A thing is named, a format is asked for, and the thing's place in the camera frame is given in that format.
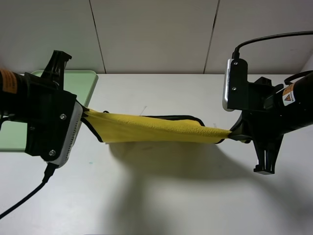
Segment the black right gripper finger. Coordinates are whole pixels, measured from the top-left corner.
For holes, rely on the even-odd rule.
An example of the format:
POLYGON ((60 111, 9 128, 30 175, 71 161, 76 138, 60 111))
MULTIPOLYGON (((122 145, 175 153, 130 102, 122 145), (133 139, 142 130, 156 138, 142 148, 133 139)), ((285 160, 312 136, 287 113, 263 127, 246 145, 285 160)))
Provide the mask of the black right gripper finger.
POLYGON ((254 168, 255 173, 274 174, 278 153, 281 147, 281 137, 269 140, 254 140, 258 163, 254 168))
POLYGON ((242 143, 251 142, 251 134, 248 128, 247 122, 243 119, 242 115, 239 116, 236 123, 230 129, 231 133, 228 138, 234 141, 240 141, 242 143))

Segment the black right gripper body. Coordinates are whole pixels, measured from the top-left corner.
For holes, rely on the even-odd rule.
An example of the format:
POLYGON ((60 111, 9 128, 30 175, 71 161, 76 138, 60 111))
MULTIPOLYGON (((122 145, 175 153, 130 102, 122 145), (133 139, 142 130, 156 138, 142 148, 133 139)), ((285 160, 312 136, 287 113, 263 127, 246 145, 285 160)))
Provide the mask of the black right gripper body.
POLYGON ((257 147, 280 147, 283 134, 278 131, 280 115, 274 106, 274 95, 283 84, 272 85, 265 77, 249 82, 241 79, 241 142, 253 142, 257 147))

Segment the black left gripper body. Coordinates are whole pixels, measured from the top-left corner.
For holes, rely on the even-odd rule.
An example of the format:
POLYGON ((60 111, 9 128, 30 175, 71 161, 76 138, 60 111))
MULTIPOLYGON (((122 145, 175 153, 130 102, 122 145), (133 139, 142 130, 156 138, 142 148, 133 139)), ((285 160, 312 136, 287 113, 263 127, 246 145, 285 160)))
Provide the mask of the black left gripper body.
POLYGON ((58 80, 25 73, 27 87, 27 136, 65 137, 76 102, 76 95, 63 88, 58 80))

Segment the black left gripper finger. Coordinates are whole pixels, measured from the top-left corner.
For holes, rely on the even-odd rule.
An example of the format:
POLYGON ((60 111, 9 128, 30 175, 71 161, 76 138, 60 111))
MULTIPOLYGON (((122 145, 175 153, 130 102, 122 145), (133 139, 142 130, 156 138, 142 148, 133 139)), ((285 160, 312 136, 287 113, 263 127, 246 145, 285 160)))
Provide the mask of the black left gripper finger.
POLYGON ((88 115, 86 113, 87 111, 89 111, 89 109, 83 106, 78 100, 76 100, 74 104, 74 120, 88 122, 88 115))
POLYGON ((72 56, 64 51, 54 50, 53 54, 42 72, 41 78, 54 83, 59 90, 64 89, 64 72, 67 62, 72 56))

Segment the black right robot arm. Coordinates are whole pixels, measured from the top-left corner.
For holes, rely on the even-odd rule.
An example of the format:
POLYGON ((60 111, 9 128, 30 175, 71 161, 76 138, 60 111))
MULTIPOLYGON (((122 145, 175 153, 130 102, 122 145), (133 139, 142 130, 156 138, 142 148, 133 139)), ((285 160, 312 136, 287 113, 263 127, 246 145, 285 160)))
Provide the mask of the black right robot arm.
POLYGON ((313 123, 313 72, 292 75, 277 86, 260 77, 249 83, 248 94, 250 107, 242 110, 228 137, 253 142, 258 158, 253 171, 274 174, 284 135, 313 123))

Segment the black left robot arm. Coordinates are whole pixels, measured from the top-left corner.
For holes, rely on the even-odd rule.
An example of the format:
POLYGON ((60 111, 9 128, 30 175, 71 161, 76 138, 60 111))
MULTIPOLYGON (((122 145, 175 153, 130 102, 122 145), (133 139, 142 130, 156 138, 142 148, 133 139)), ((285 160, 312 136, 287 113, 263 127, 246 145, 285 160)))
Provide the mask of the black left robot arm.
POLYGON ((77 96, 64 89, 64 73, 72 56, 54 50, 41 76, 0 71, 0 121, 27 124, 28 141, 60 141, 69 130, 77 96))

